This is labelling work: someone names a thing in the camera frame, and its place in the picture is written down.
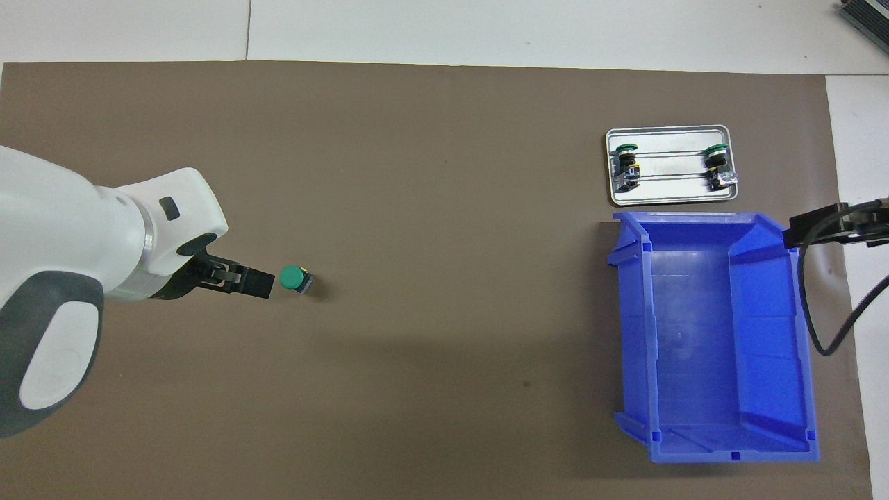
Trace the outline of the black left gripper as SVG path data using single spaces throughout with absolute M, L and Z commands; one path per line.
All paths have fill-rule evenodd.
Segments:
M 202 249 L 169 276 L 168 282 L 149 298 L 174 300 L 184 297 L 195 288 L 204 288 L 225 294 L 268 299 L 275 280 L 273 274 L 241 265 L 234 260 L 213 256 Z

